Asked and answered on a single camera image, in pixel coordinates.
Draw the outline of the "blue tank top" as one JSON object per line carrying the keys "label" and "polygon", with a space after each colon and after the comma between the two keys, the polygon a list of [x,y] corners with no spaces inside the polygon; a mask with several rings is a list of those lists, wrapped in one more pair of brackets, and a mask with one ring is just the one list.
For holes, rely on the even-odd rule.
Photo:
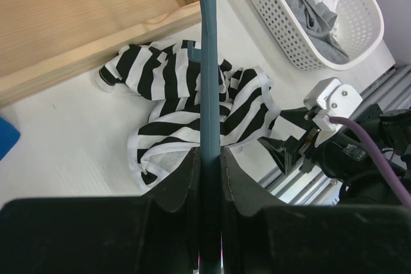
{"label": "blue tank top", "polygon": [[15,146],[21,133],[11,123],[0,118],[0,160]]}

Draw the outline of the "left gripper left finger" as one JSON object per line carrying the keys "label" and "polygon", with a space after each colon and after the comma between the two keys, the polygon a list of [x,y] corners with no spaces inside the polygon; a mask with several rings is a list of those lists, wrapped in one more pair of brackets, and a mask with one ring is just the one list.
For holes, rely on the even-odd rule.
{"label": "left gripper left finger", "polygon": [[144,195],[142,271],[198,269],[200,151],[193,148],[178,168]]}

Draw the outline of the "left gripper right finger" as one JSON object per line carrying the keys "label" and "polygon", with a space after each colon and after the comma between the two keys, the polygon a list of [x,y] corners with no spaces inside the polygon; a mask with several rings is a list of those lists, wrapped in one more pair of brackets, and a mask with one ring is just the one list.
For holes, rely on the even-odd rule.
{"label": "left gripper right finger", "polygon": [[225,273],[271,273],[267,210],[283,205],[249,176],[229,148],[222,148],[222,257]]}

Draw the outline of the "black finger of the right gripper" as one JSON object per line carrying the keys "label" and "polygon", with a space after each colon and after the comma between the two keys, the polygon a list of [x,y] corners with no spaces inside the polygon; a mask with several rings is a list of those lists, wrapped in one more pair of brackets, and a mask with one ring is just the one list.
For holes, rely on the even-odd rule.
{"label": "black finger of the right gripper", "polygon": [[285,164],[285,155],[283,150],[284,141],[269,137],[260,137],[258,142],[268,151],[277,167],[281,170],[282,174],[287,175],[289,172],[287,171]]}

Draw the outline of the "grey garment in basket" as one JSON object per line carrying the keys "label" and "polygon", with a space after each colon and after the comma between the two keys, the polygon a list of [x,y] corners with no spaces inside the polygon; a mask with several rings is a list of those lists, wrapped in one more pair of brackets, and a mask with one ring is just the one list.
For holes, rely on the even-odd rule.
{"label": "grey garment in basket", "polygon": [[335,64],[349,61],[348,54],[334,39],[315,7],[314,0],[286,0],[296,19],[310,38],[317,51],[327,60]]}

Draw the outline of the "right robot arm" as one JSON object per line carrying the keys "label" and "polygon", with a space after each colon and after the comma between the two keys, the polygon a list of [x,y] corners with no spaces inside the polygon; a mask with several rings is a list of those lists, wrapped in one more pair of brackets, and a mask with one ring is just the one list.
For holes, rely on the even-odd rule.
{"label": "right robot arm", "polygon": [[314,122],[319,114],[318,107],[283,110],[281,117],[304,135],[259,139],[281,172],[287,175],[298,167],[309,173],[318,167],[342,183],[338,197],[343,204],[410,208],[410,110],[382,112],[373,104],[355,120],[332,116],[341,128],[324,142]]}

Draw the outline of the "white perforated laundry basket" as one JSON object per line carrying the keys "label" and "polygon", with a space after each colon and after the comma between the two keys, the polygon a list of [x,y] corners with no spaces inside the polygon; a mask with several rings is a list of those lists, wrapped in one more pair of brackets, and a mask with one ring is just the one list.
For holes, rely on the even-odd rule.
{"label": "white perforated laundry basket", "polygon": [[346,71],[383,38],[376,0],[250,0],[292,65]]}

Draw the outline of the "wooden clothes rack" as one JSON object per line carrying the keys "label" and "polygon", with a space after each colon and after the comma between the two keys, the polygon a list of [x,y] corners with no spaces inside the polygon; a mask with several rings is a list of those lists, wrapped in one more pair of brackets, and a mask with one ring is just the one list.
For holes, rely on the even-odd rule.
{"label": "wooden clothes rack", "polygon": [[199,21],[199,0],[1,0],[1,105]]}

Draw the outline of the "grey-blue hanger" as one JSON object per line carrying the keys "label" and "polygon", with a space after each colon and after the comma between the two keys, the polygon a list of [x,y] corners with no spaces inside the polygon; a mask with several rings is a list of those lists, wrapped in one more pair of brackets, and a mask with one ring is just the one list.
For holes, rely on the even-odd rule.
{"label": "grey-blue hanger", "polygon": [[189,57],[200,64],[199,272],[221,272],[220,105],[216,0],[200,0],[200,48]]}

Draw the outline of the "black white striped tank top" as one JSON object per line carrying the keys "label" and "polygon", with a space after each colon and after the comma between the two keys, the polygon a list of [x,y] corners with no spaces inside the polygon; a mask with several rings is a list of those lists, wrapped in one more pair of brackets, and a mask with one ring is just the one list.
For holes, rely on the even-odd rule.
{"label": "black white striped tank top", "polygon": [[[127,140],[128,166],[143,191],[178,168],[200,144],[200,64],[188,56],[190,40],[162,40],[122,47],[96,75],[107,92],[124,91],[154,102],[145,124]],[[269,137],[280,114],[273,81],[259,67],[218,59],[220,140],[239,150]]]}

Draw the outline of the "aluminium mounting rail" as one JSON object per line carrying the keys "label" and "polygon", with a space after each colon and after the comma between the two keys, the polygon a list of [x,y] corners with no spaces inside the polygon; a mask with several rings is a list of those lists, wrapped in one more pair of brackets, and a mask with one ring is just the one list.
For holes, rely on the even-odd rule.
{"label": "aluminium mounting rail", "polygon": [[[390,69],[362,93],[362,98],[351,120],[373,104],[379,105],[382,112],[410,110],[410,66]],[[318,167],[309,173],[296,167],[284,175],[276,165],[260,182],[275,197],[284,197],[292,205],[325,205],[340,201],[338,195],[342,183],[328,178]]]}

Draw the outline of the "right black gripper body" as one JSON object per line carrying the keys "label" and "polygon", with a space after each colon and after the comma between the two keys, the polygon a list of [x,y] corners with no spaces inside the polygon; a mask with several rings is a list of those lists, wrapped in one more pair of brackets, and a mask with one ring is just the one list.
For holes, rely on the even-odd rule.
{"label": "right black gripper body", "polygon": [[313,122],[319,111],[319,107],[282,111],[282,118],[305,131],[300,139],[291,136],[283,143],[282,172],[287,175],[300,160],[303,173],[317,166],[329,178],[348,178],[363,171],[363,147],[349,136],[338,132],[319,146],[315,145],[322,133]]}

